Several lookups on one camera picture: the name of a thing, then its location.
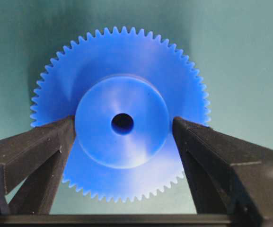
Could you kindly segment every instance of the center hole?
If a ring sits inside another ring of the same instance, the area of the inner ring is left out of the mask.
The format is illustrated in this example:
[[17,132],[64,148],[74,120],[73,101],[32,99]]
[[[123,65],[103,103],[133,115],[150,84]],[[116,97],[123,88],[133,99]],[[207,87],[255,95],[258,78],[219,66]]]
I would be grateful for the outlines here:
[[120,113],[112,119],[111,125],[116,133],[125,135],[132,130],[134,122],[130,115]]

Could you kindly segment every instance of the spur gear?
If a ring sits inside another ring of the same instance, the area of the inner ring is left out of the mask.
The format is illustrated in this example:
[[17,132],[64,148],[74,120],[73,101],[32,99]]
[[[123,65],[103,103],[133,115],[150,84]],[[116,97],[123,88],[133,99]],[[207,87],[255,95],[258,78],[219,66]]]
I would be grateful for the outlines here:
[[41,73],[31,106],[34,127],[75,115],[63,182],[91,197],[133,201],[183,177],[172,119],[209,121],[208,94],[189,57],[134,27],[96,30],[63,49]]

